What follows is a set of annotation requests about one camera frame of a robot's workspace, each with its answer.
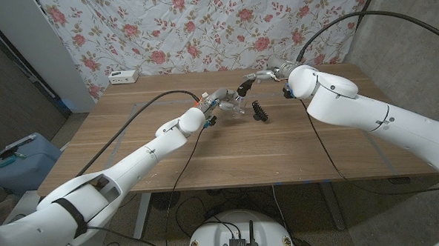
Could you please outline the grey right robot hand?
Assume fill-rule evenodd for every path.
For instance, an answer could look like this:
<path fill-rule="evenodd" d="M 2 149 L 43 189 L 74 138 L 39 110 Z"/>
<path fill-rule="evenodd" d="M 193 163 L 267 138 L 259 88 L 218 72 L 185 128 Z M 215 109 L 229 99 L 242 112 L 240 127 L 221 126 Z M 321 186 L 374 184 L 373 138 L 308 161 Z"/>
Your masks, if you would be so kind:
<path fill-rule="evenodd" d="M 258 81 L 273 80 L 279 82 L 286 80 L 290 73 L 300 65 L 298 61 L 292 62 L 279 57 L 272 56 L 267 60 L 265 69 L 257 71 L 256 73 L 245 74 L 243 78 L 245 80 Z"/>

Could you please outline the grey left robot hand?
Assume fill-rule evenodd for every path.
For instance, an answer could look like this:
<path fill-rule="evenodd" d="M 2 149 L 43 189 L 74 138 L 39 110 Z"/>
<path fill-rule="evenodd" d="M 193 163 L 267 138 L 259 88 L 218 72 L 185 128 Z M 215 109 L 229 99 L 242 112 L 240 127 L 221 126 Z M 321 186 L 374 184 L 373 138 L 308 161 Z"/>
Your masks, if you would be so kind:
<path fill-rule="evenodd" d="M 206 119 L 210 119 L 214 114 L 215 108 L 222 111 L 230 111 L 233 116 L 241 116 L 245 114 L 243 109 L 244 98 L 237 91 L 231 89 L 220 88 L 210 95 L 203 93 L 199 100 L 198 108 L 203 112 Z"/>

